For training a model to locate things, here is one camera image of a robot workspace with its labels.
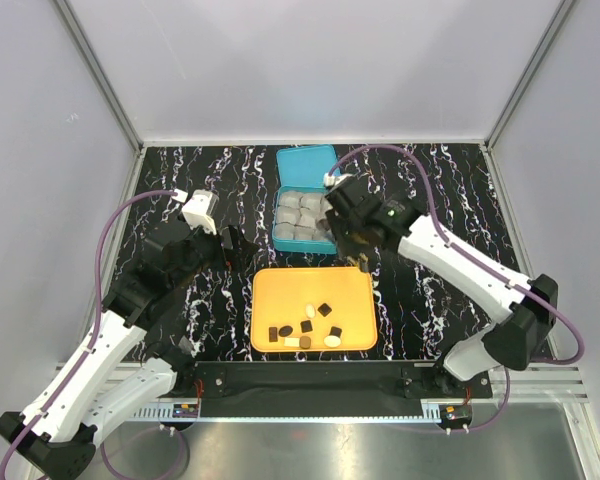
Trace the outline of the dark oval chocolate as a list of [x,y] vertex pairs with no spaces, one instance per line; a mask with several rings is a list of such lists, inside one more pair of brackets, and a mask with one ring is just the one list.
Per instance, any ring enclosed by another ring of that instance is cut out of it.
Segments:
[[289,336],[292,334],[292,332],[293,332],[293,328],[289,325],[281,327],[278,331],[279,335],[282,337]]

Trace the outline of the brown round chocolate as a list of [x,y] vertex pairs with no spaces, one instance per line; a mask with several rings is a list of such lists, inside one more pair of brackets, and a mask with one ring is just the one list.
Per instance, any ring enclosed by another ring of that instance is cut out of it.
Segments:
[[302,349],[309,349],[311,347],[311,339],[308,336],[302,336],[299,339],[299,346]]

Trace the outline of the white oval chocolate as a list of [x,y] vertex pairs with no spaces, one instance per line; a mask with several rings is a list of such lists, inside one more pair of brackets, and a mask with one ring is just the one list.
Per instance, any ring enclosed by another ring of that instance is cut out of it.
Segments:
[[305,313],[306,313],[306,315],[307,315],[308,318],[314,318],[315,315],[316,315],[316,310],[315,310],[315,308],[311,304],[308,304],[305,307]]

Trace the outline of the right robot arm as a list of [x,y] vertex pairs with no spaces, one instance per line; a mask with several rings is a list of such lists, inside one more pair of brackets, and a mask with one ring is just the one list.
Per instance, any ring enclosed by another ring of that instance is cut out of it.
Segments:
[[476,375],[504,366],[523,371],[555,325],[557,283],[511,270],[446,228],[410,200],[383,201],[355,177],[326,175],[328,203],[322,230],[338,255],[366,268],[375,251],[421,264],[473,300],[490,325],[445,349],[423,376],[427,389],[456,396]]

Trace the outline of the orange plastic tray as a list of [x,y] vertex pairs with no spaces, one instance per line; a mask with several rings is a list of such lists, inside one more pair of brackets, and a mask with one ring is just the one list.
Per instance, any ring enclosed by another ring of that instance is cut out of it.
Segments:
[[366,351],[378,339],[372,278],[356,267],[268,268],[253,280],[261,353]]

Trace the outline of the dark square chocolate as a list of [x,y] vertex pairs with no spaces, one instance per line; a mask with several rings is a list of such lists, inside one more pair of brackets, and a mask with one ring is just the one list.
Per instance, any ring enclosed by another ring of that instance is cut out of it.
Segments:
[[323,304],[321,304],[321,305],[318,307],[317,311],[318,311],[318,312],[319,312],[319,313],[320,313],[322,316],[327,316],[327,315],[329,315],[329,314],[331,313],[332,309],[331,309],[331,307],[330,307],[328,304],[326,304],[326,303],[323,303]]
[[312,322],[310,320],[302,321],[300,327],[303,333],[311,332],[313,330]]

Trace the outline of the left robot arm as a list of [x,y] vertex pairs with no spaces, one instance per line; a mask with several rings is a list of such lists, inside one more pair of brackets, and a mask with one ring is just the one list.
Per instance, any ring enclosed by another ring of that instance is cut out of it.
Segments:
[[0,416],[7,453],[19,453],[47,479],[76,479],[135,410],[155,397],[188,394],[196,372],[191,360],[171,346],[155,353],[122,385],[97,395],[197,275],[242,272],[257,250],[233,225],[218,233],[182,222],[157,227],[111,285],[89,332],[53,381],[22,411]]

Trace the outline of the white round chocolate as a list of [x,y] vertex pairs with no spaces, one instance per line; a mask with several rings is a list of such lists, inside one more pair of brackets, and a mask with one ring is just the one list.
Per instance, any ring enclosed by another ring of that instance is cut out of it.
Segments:
[[335,335],[329,335],[324,338],[324,345],[329,348],[336,348],[341,345],[341,339]]

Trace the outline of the teal tin box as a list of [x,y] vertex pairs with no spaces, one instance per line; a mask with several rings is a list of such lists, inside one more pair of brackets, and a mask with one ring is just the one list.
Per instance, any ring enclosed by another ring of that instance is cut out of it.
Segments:
[[336,246],[318,228],[328,209],[323,177],[336,162],[336,151],[331,145],[284,148],[276,153],[280,181],[272,229],[276,250],[303,254],[336,253]]

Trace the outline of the white rectangular chocolate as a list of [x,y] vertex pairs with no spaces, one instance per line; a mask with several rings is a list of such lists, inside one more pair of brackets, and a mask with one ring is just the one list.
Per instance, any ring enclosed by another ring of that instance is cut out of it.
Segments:
[[285,337],[283,345],[285,347],[289,347],[289,348],[299,348],[300,347],[300,339],[292,338],[292,337]]

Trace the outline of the dark rectangular chocolate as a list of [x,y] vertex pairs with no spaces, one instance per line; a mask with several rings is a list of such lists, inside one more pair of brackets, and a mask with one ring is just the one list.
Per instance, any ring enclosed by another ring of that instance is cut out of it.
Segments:
[[278,333],[277,333],[277,328],[276,327],[271,327],[268,330],[268,339],[270,342],[276,342],[278,338]]

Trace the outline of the right small circuit board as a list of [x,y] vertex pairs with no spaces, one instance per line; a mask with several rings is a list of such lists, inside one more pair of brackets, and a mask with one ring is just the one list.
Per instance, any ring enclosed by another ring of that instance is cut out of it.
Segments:
[[442,413],[443,418],[448,421],[468,421],[472,417],[472,408],[469,405],[449,405]]

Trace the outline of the small circuit board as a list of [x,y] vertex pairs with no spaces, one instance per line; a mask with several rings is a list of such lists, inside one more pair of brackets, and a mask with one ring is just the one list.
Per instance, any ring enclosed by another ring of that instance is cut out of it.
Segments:
[[173,406],[174,418],[197,418],[199,405],[194,403],[176,403]]
[[442,413],[443,418],[448,421],[468,421],[472,417],[472,408],[469,405],[449,405]]

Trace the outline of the left small circuit board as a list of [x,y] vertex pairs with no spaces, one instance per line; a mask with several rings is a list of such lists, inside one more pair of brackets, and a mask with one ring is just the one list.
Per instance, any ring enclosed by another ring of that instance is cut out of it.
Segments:
[[197,418],[199,405],[194,403],[176,403],[173,406],[174,418]]

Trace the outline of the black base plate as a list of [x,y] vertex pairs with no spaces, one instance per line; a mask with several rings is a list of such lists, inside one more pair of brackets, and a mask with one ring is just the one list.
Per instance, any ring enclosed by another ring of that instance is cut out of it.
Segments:
[[491,400],[488,374],[445,380],[424,361],[200,362],[205,418],[415,417],[422,403]]

